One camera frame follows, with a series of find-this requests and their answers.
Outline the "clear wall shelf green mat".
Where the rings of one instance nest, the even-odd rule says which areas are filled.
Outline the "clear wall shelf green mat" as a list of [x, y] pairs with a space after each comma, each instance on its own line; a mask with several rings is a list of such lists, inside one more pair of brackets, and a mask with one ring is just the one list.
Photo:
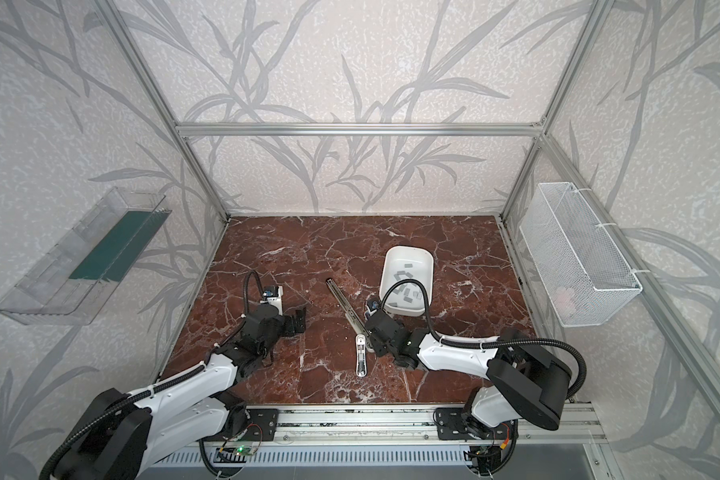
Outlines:
[[113, 187], [1, 299], [23, 325], [85, 326], [162, 228], [166, 196]]

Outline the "small white stapler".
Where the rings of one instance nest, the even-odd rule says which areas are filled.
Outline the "small white stapler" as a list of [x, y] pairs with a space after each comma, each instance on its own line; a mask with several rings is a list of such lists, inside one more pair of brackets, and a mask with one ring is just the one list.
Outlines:
[[356, 368], [355, 373], [358, 377], [365, 377], [368, 373], [367, 356], [366, 356], [366, 337], [364, 334], [357, 334], [355, 337], [356, 347]]

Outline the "white plastic tray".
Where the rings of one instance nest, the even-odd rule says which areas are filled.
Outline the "white plastic tray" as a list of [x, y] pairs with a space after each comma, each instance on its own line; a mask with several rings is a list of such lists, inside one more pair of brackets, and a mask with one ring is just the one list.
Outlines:
[[[385, 256], [379, 296], [383, 298], [391, 287], [401, 280], [414, 279], [425, 287], [428, 304], [431, 304], [433, 278], [434, 257], [429, 251], [410, 246], [395, 246], [389, 249]], [[397, 287], [388, 297], [384, 309], [390, 315], [423, 315], [425, 308], [421, 289], [412, 283]]]

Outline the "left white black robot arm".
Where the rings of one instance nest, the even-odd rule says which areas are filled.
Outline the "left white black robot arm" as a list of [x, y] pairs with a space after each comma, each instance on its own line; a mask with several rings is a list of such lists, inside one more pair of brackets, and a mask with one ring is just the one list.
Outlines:
[[279, 339], [305, 330], [305, 309], [287, 315], [262, 303], [196, 366], [128, 393], [102, 392], [51, 454], [40, 478], [135, 479], [192, 441], [239, 435], [250, 421], [244, 401], [230, 388], [270, 362]]

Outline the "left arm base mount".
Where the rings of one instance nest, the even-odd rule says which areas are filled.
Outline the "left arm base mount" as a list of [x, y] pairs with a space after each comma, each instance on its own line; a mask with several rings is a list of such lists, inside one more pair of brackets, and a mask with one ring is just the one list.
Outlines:
[[224, 437], [233, 441], [271, 442], [275, 438], [280, 411], [253, 408], [232, 412]]

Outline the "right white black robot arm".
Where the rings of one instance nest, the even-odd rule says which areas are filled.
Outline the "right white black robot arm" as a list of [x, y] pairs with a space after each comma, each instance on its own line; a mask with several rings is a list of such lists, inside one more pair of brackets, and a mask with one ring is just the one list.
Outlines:
[[582, 388], [587, 375], [583, 355], [548, 338], [529, 338], [507, 328], [487, 339], [467, 339], [409, 330], [381, 309], [366, 315], [365, 328], [375, 353], [390, 354], [403, 368], [451, 371], [491, 383], [470, 394], [465, 421], [480, 427], [524, 419], [545, 430], [559, 428], [564, 403]]

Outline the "aluminium front rail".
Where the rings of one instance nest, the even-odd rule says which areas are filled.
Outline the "aluminium front rail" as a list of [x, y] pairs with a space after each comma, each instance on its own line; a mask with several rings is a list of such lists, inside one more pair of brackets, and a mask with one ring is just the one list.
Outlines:
[[[434, 445], [445, 423], [436, 418], [439, 404], [303, 404], [278, 405], [270, 441], [245, 438], [241, 445], [265, 447]], [[604, 429], [589, 403], [564, 407], [560, 427], [544, 430], [525, 420], [516, 429], [526, 444], [603, 444]]]

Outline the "green circuit board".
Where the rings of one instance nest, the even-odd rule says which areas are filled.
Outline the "green circuit board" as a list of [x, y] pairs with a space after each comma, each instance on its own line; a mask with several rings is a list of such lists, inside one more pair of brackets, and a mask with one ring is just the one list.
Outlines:
[[247, 458], [255, 456], [258, 450], [258, 445], [222, 445], [216, 450], [214, 460], [226, 464], [246, 463]]

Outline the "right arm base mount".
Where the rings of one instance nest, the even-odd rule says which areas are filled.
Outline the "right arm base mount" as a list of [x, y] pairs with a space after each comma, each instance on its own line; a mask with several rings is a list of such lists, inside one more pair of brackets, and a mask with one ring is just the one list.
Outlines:
[[511, 424], [489, 427], [461, 408], [440, 407], [434, 410], [433, 421], [439, 440], [513, 441], [516, 435]]

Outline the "grey white large stapler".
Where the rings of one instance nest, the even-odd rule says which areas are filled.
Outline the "grey white large stapler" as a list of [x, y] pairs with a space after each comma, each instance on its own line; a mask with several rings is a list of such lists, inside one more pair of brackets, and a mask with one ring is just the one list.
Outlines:
[[352, 329], [355, 331], [356, 334], [362, 334], [367, 335], [366, 329], [364, 327], [364, 323], [361, 321], [358, 314], [355, 312], [353, 307], [351, 306], [349, 300], [346, 298], [346, 296], [343, 294], [337, 283], [332, 278], [327, 278], [325, 281], [329, 291], [334, 296], [336, 301], [339, 304], [339, 307], [344, 313], [344, 316], [346, 320], [349, 322]]

